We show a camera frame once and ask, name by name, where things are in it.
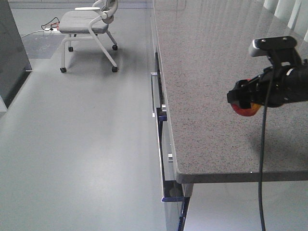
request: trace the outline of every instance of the granite countertop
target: granite countertop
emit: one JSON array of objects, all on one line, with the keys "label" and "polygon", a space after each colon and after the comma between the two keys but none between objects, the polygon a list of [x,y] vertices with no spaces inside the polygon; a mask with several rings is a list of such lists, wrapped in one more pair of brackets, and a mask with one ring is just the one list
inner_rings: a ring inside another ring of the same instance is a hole
[{"label": "granite countertop", "polygon": [[[257,181],[262,112],[236,114],[227,93],[270,66],[253,39],[290,35],[260,1],[154,0],[163,91],[179,183]],[[308,180],[307,102],[269,108],[264,180]]]}]

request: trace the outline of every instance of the power cord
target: power cord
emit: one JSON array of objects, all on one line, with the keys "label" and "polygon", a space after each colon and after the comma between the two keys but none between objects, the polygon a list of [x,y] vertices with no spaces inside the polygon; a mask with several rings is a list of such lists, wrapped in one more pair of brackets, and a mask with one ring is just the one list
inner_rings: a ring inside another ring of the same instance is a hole
[{"label": "power cord", "polygon": [[41,32],[41,31],[44,31],[44,30],[37,30],[37,31],[31,32],[31,33],[29,33],[29,34],[23,35],[23,36],[21,36],[20,38],[23,38],[23,37],[26,37],[26,36],[28,36],[28,35],[32,35],[32,34],[34,34],[34,33]]},{"label": "power cord", "polygon": [[53,28],[56,28],[58,26],[58,24],[60,23],[60,20],[58,17],[54,17],[52,20],[50,20],[48,23],[44,24],[44,25],[41,25],[40,27],[42,28],[42,30],[44,31],[50,31],[50,30],[53,30]]},{"label": "power cord", "polygon": [[260,212],[260,220],[262,231],[266,231],[265,229],[265,221],[264,221],[264,213],[263,213],[263,200],[262,200],[262,180],[263,180],[263,160],[264,160],[264,148],[265,148],[265,126],[266,126],[266,116],[269,102],[269,95],[271,86],[273,84],[275,71],[270,78],[269,87],[266,93],[266,98],[264,102],[264,110],[263,110],[263,121],[262,121],[262,132],[261,132],[261,149],[260,149],[260,162],[259,162],[259,181],[258,181],[258,200],[259,200],[259,212]]},{"label": "power cord", "polygon": [[59,21],[59,18],[58,17],[54,17],[52,20],[50,20],[48,23],[44,24],[44,25],[41,25],[40,27],[42,28],[41,30],[37,30],[37,31],[34,31],[34,32],[31,32],[31,33],[28,33],[26,35],[23,35],[21,36],[20,38],[24,38],[28,35],[32,35],[34,33],[38,33],[38,32],[41,32],[41,31],[52,31],[54,28],[57,28],[58,25],[59,25],[60,21]]}]

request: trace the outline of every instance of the drawer handle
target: drawer handle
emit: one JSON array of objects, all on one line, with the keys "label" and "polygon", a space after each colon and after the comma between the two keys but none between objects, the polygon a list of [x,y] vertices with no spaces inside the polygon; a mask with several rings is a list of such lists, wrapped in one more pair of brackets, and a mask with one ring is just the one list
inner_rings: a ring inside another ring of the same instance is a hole
[{"label": "drawer handle", "polygon": [[152,88],[152,117],[155,117],[155,106],[154,106],[154,87],[153,78],[157,76],[157,72],[151,73],[151,88]]}]

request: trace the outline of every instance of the gray chair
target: gray chair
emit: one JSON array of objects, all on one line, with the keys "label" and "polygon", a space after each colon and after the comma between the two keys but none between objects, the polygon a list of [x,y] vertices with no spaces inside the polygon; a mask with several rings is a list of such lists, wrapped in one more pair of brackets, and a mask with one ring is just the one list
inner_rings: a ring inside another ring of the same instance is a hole
[{"label": "gray chair", "polygon": [[107,56],[112,63],[112,71],[117,72],[118,67],[110,56],[106,48],[102,45],[98,38],[98,34],[106,33],[113,42],[112,49],[117,50],[117,43],[108,31],[109,24],[114,20],[114,13],[118,7],[118,0],[106,0],[103,7],[99,7],[102,4],[102,0],[95,2],[92,7],[79,7],[74,11],[65,13],[60,20],[59,31],[67,36],[61,43],[62,56],[61,56],[61,72],[66,72],[65,67],[65,44],[68,42],[68,51],[72,52],[73,47],[71,41],[77,40],[94,40],[103,53]]}]

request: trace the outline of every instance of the chair armrest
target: chair armrest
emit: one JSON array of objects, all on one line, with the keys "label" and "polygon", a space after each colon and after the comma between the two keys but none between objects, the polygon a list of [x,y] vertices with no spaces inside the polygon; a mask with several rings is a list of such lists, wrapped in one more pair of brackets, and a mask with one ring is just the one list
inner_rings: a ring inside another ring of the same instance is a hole
[{"label": "chair armrest", "polygon": [[113,6],[109,10],[103,11],[103,13],[107,14],[108,17],[111,17],[112,15],[115,14],[117,8],[118,8],[118,1],[115,0]]},{"label": "chair armrest", "polygon": [[94,11],[98,13],[102,19],[107,18],[107,14],[105,12],[101,12],[101,9],[99,7],[76,7],[75,11]]}]

